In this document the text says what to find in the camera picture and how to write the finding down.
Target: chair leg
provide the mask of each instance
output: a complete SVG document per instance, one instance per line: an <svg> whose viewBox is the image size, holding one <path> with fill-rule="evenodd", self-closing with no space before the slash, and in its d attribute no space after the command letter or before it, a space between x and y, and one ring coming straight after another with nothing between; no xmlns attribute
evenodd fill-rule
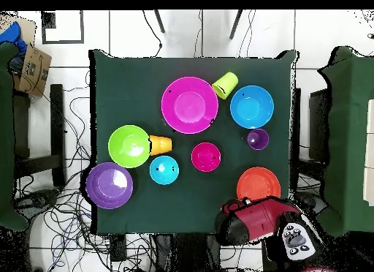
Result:
<svg viewBox="0 0 374 272"><path fill-rule="evenodd" d="M243 10L238 10L237 11L237 17L235 18L234 25L232 26L231 34L230 34L230 39L234 38L235 32L237 30L237 24L239 23L240 16L242 15Z"/></svg>
<svg viewBox="0 0 374 272"><path fill-rule="evenodd" d="M159 10L154 10L157 18L157 22L159 23L161 33L165 33L164 25L162 24L162 20L160 17Z"/></svg>

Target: blue cloth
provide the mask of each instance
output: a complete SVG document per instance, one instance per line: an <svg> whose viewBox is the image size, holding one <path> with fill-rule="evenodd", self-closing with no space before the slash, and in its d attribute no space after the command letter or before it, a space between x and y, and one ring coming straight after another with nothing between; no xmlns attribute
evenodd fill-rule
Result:
<svg viewBox="0 0 374 272"><path fill-rule="evenodd" d="M22 56L26 53L27 45L25 41L20 38L20 25L17 21L12 23L12 25L7 30L0 34L0 43L2 42L15 43L15 46L17 46L20 50L17 56Z"/></svg>

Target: blue bowl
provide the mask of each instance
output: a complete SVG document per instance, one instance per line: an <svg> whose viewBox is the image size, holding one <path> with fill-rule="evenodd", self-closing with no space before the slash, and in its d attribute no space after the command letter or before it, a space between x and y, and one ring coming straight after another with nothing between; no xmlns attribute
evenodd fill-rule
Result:
<svg viewBox="0 0 374 272"><path fill-rule="evenodd" d="M174 158L159 156L151 162L149 174L157 184L169 185L177 179L179 166Z"/></svg>
<svg viewBox="0 0 374 272"><path fill-rule="evenodd" d="M272 96L260 86L246 86L232 97L230 113L235 122L247 129L264 126L274 111Z"/></svg>

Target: green bowl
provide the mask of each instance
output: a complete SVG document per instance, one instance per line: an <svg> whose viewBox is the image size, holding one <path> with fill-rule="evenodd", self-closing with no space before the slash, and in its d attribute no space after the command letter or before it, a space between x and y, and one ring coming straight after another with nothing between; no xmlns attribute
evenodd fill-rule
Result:
<svg viewBox="0 0 374 272"><path fill-rule="evenodd" d="M108 150L117 165L139 167L150 156L149 136L138 126L122 126L110 136Z"/></svg>

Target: plastic bowl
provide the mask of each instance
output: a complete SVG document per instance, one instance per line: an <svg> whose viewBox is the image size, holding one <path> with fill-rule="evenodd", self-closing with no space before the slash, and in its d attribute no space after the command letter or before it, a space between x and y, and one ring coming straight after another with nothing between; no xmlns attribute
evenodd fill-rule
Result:
<svg viewBox="0 0 374 272"><path fill-rule="evenodd" d="M218 98L207 81L186 76L167 86L161 99L161 111L173 129L194 134L212 124L218 112Z"/></svg>
<svg viewBox="0 0 374 272"><path fill-rule="evenodd" d="M179 166L174 158L159 156L151 162L149 174L157 184L169 185L177 179Z"/></svg>
<svg viewBox="0 0 374 272"><path fill-rule="evenodd" d="M192 150L191 161L199 171L210 172L219 166L221 153L214 144L203 142L196 145Z"/></svg>
<svg viewBox="0 0 374 272"><path fill-rule="evenodd" d="M150 156L150 141L142 128L126 125L115 130L108 143L109 155L121 167L139 167Z"/></svg>
<svg viewBox="0 0 374 272"><path fill-rule="evenodd" d="M264 167L252 167L246 170L237 182L237 198L250 201L268 196L281 197L281 185L273 172Z"/></svg>
<svg viewBox="0 0 374 272"><path fill-rule="evenodd" d="M274 112L272 96L259 86L246 86L232 97L230 113L234 121L247 129L264 126Z"/></svg>
<svg viewBox="0 0 374 272"><path fill-rule="evenodd" d="M113 162L105 162L90 171L85 188L97 206L114 209L130 199L133 182L129 171L124 167Z"/></svg>

